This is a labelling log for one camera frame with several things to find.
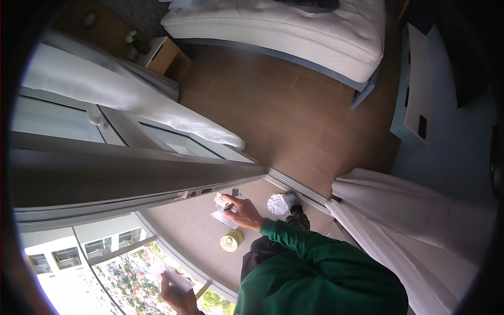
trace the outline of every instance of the shoe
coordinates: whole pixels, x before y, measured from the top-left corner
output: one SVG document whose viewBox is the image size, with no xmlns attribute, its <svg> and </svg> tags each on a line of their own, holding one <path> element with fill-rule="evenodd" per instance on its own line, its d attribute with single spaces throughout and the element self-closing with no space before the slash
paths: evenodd
<svg viewBox="0 0 504 315">
<path fill-rule="evenodd" d="M 293 214 L 293 210 L 301 211 L 301 213 L 303 212 L 303 208 L 301 206 L 301 200 L 299 200 L 299 198 L 294 193 L 285 193 L 282 195 L 282 197 L 285 201 L 285 204 L 289 208 L 291 214 Z"/>
</svg>

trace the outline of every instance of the white cabinet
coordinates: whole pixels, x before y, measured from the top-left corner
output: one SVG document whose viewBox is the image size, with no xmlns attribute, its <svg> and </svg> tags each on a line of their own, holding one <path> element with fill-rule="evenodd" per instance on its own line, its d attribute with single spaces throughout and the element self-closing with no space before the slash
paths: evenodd
<svg viewBox="0 0 504 315">
<path fill-rule="evenodd" d="M 427 37 L 408 23 L 401 48 L 400 85 L 390 131 L 408 146 L 424 146 L 429 140 L 432 104 Z"/>
</svg>

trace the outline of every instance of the white flower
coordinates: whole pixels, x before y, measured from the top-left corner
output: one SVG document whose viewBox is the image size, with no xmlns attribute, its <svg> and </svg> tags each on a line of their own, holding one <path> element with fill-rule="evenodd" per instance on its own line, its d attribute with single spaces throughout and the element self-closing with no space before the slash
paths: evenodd
<svg viewBox="0 0 504 315">
<path fill-rule="evenodd" d="M 130 32 L 127 36 L 126 36 L 126 39 L 124 40 L 124 42 L 126 44 L 129 44 L 131 42 L 133 42 L 133 36 L 135 36 L 137 34 L 136 31 L 133 31 L 133 32 Z"/>
</svg>

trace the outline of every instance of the person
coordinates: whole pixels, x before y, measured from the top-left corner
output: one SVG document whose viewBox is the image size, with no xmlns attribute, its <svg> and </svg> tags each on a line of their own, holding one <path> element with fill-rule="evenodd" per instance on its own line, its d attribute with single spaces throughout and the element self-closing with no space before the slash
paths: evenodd
<svg viewBox="0 0 504 315">
<path fill-rule="evenodd" d="M 407 313 L 399 278 L 353 245 L 310 231 L 294 194 L 284 194 L 285 222 L 261 217 L 248 199 L 222 196 L 237 207 L 227 217 L 263 235 L 243 256 L 235 315 Z M 202 314 L 192 290 L 174 294 L 164 278 L 161 297 L 178 315 Z"/>
</svg>

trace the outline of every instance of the blue wall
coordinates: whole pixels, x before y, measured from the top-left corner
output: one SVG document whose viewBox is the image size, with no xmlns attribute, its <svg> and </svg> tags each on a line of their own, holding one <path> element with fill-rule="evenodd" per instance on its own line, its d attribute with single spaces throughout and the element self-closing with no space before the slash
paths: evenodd
<svg viewBox="0 0 504 315">
<path fill-rule="evenodd" d="M 457 199 L 494 203 L 489 161 L 491 127 L 497 121 L 495 100 L 487 93 L 457 108 L 446 49 L 440 36 L 431 33 L 433 100 L 432 116 L 427 122 L 429 144 L 414 149 L 401 144 L 392 175 Z"/>
</svg>

